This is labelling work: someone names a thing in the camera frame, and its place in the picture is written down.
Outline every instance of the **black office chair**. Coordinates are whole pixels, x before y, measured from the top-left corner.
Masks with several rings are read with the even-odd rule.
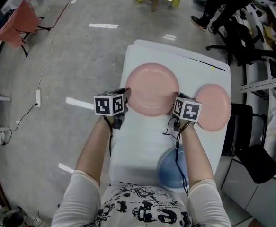
[[[225,38],[219,30],[217,33],[222,38],[225,45],[210,45],[206,47],[206,50],[210,50],[211,48],[226,50],[228,52],[227,64],[229,66],[233,55],[238,61],[238,66],[246,64],[251,65],[256,60],[265,61],[262,56],[276,58],[276,51],[255,48],[255,43],[258,40],[264,42],[264,38],[258,26],[256,26],[258,34],[254,38],[251,37],[247,27],[239,24],[235,17],[232,17],[231,20],[227,21],[224,27],[227,33],[227,38]]]
[[[231,106],[231,117],[227,124],[222,155],[237,156],[255,183],[267,182],[276,174],[276,163],[264,150],[267,116],[253,113],[249,105],[231,104]],[[261,145],[249,146],[253,117],[262,118],[263,135]]]

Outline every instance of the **blue plate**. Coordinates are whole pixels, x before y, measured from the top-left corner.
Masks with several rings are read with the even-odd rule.
[[[158,175],[162,185],[169,188],[183,188],[182,175],[176,164],[176,149],[169,151],[163,156],[158,167]],[[178,165],[181,168],[187,185],[189,185],[185,154],[182,145],[178,150]]]

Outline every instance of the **forearm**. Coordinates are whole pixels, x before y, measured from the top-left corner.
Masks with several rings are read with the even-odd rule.
[[[187,126],[182,132],[182,141],[187,165],[189,187],[204,179],[213,179],[213,170],[200,139],[193,127]]]
[[[109,135],[109,126],[101,116],[93,128],[76,165],[76,170],[87,173],[99,185]]]

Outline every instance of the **black pants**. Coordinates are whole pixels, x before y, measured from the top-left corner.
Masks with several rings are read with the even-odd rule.
[[[237,10],[247,6],[251,1],[252,0],[207,0],[200,24],[207,27],[218,8],[222,4],[226,4],[223,13],[212,23],[212,27],[217,30],[223,26]]]

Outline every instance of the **power strip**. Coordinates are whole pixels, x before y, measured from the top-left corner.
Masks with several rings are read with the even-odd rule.
[[[37,104],[37,107],[41,107],[41,90],[37,90],[36,91],[36,104]]]

